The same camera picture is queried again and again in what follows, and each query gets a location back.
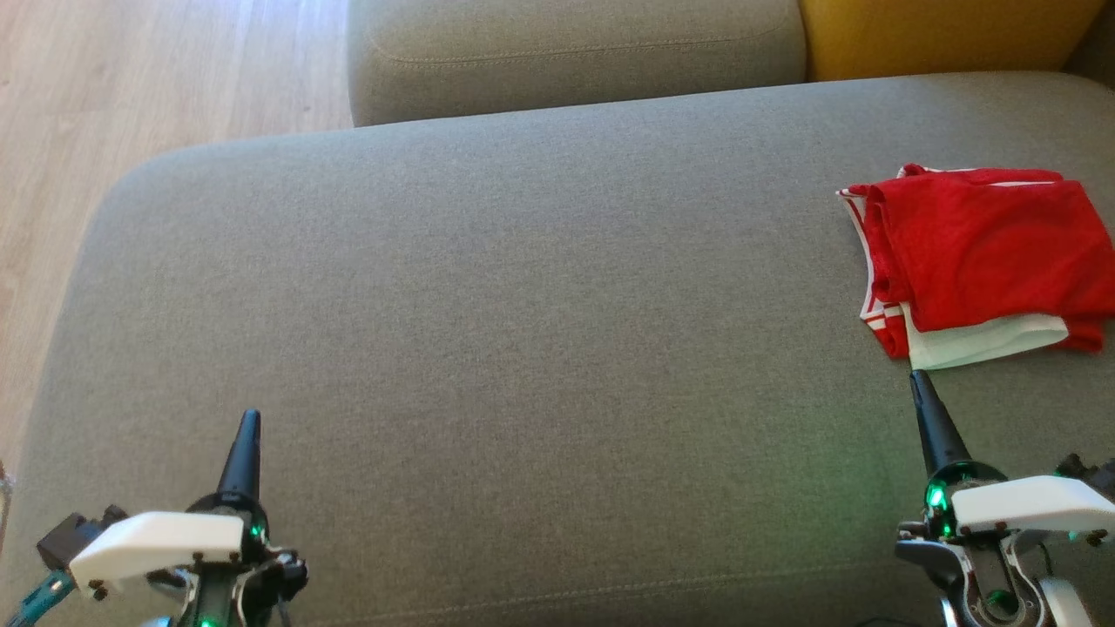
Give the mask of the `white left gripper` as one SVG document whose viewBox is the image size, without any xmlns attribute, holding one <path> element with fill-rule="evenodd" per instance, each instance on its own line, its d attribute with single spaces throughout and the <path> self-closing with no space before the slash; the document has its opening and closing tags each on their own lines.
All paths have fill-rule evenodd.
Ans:
<svg viewBox="0 0 1115 627">
<path fill-rule="evenodd" d="M 108 525 L 69 561 L 72 582 L 91 595 L 159 570 L 261 560 L 270 532 L 259 503 L 261 426 L 259 409 L 240 417 L 216 493 L 184 512 L 144 512 Z"/>
</svg>

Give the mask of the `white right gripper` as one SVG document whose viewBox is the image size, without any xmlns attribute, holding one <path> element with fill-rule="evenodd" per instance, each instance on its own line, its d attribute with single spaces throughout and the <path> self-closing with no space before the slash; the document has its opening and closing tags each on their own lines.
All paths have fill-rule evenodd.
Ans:
<svg viewBox="0 0 1115 627">
<path fill-rule="evenodd" d="M 971 460 L 930 373 L 909 374 L 917 430 L 928 475 Z M 1112 462 L 1087 467 L 1080 476 L 1035 475 L 976 488 L 946 488 L 939 480 L 925 489 L 932 515 L 944 517 L 948 536 L 1004 532 L 1112 533 Z"/>
</svg>

